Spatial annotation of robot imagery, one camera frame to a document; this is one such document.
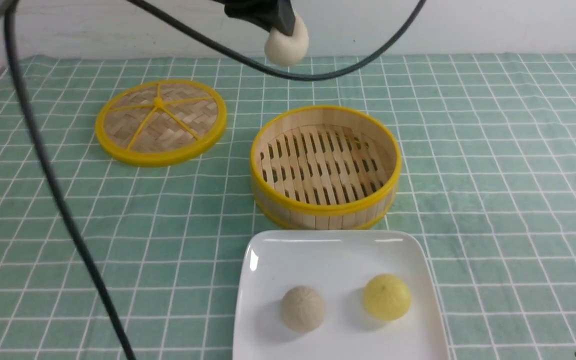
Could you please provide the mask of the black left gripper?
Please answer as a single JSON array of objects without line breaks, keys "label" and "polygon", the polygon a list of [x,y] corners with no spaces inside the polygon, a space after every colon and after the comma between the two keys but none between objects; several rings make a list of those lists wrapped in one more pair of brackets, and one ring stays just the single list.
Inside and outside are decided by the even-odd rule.
[{"label": "black left gripper", "polygon": [[290,0],[217,0],[229,18],[256,25],[266,32],[292,36],[296,16]]}]

